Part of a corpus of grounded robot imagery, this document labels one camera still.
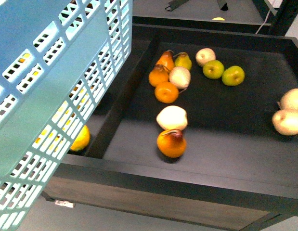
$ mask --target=gray floor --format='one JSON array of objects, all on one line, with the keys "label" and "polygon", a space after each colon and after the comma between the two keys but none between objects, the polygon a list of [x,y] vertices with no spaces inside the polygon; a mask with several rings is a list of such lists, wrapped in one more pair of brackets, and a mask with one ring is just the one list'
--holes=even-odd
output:
[{"label": "gray floor", "polygon": [[[286,36],[298,38],[298,16]],[[34,203],[18,231],[220,231],[217,229],[144,217],[104,208],[77,204],[67,208],[47,202]],[[298,231],[298,217],[264,229]]]},{"label": "gray floor", "polygon": [[134,0],[133,15],[145,17],[190,19],[211,21],[222,17],[225,22],[261,24],[259,15],[252,0],[227,0],[228,10],[221,11],[216,0],[189,0],[172,12],[165,10],[169,0]]}]

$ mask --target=pale apple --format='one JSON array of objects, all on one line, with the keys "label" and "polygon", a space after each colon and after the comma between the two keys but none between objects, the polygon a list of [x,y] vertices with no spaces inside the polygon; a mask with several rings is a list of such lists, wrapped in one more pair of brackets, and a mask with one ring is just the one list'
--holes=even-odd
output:
[{"label": "pale apple", "polygon": [[187,126],[187,113],[181,107],[167,106],[157,115],[156,121],[164,130],[174,128],[184,130]]},{"label": "pale apple", "polygon": [[231,66],[221,76],[222,82],[227,86],[236,86],[245,79],[245,71],[239,66]]},{"label": "pale apple", "polygon": [[280,109],[289,108],[298,110],[298,88],[286,92],[279,102],[279,107]]},{"label": "pale apple", "polygon": [[293,136],[298,134],[298,111],[282,109],[274,113],[272,123],[280,134]]},{"label": "pale apple", "polygon": [[169,73],[169,81],[178,89],[185,89],[191,82],[191,73],[185,67],[176,66]]},{"label": "pale apple", "polygon": [[206,62],[211,60],[216,60],[215,52],[211,48],[203,48],[196,54],[196,61],[201,67],[203,67]]},{"label": "pale apple", "polygon": [[218,79],[224,72],[224,65],[221,63],[221,61],[211,60],[204,64],[202,71],[207,78]]}]

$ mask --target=white cable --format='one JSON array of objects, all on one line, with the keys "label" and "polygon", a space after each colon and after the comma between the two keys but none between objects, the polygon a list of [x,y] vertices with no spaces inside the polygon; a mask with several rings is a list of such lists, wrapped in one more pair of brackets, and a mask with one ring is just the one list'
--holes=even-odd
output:
[{"label": "white cable", "polygon": [[256,31],[255,34],[258,34],[259,31],[261,30],[261,28],[264,26],[264,24],[266,24],[266,21],[267,21],[268,18],[269,18],[270,12],[271,12],[271,9],[269,9],[268,13],[266,14],[266,17],[265,17],[264,22],[261,24],[261,26],[259,27],[259,29]]}]

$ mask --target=light blue plastic basket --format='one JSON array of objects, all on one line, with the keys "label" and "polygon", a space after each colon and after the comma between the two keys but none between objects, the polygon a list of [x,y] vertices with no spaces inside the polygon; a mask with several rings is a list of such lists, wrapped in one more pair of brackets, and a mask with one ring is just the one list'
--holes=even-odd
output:
[{"label": "light blue plastic basket", "polygon": [[16,230],[131,51],[132,0],[0,0],[0,230]]}]

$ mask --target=fruit stem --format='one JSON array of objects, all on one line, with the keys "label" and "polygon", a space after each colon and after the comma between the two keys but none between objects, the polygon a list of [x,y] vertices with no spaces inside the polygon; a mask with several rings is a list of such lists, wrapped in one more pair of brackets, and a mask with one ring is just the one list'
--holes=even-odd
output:
[{"label": "fruit stem", "polygon": [[186,90],[187,90],[187,88],[182,89],[182,90],[179,92],[179,94],[181,94],[183,91],[186,91]]},{"label": "fruit stem", "polygon": [[175,57],[179,56],[180,54],[183,54],[184,56],[186,56],[186,55],[187,55],[187,53],[186,53],[186,52],[180,52],[180,53],[177,53],[176,55],[174,55],[174,56],[173,56],[173,58],[175,58]]},{"label": "fruit stem", "polygon": [[168,69],[168,67],[166,67],[165,65],[162,65],[162,64],[156,64],[155,66],[162,66],[164,69],[166,69],[166,71],[170,72],[170,70]]},{"label": "fruit stem", "polygon": [[169,130],[168,132],[165,132],[165,133],[163,134],[163,136],[166,136],[166,135],[171,134],[171,133],[178,133],[178,132],[180,132],[180,131],[181,131],[181,130],[179,130],[179,129],[177,129],[177,128],[174,128],[174,129]]},{"label": "fruit stem", "polygon": [[167,50],[167,51],[165,51],[165,52],[170,52],[170,53],[172,53],[172,56],[173,56],[173,54],[174,54],[174,52],[173,52],[172,50]]}]

